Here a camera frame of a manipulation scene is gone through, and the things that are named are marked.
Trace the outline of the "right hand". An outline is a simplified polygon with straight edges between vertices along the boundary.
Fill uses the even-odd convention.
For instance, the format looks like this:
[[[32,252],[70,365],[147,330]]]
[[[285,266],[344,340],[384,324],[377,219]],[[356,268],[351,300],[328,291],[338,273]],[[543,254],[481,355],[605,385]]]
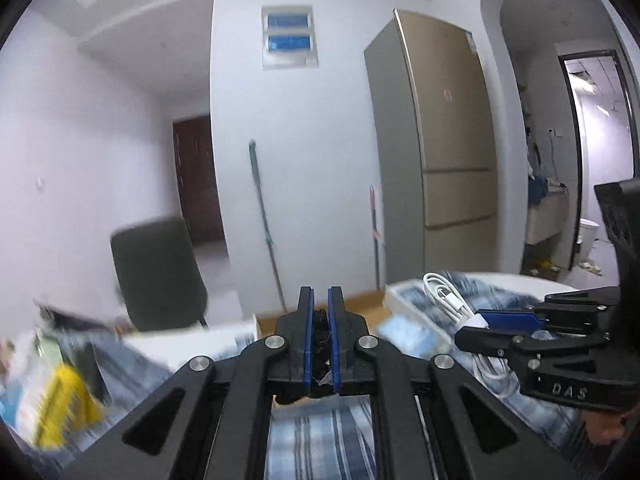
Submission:
[[[605,413],[582,411],[582,422],[585,425],[588,440],[593,445],[609,445],[620,440],[625,434],[624,422],[636,409],[626,413]]]

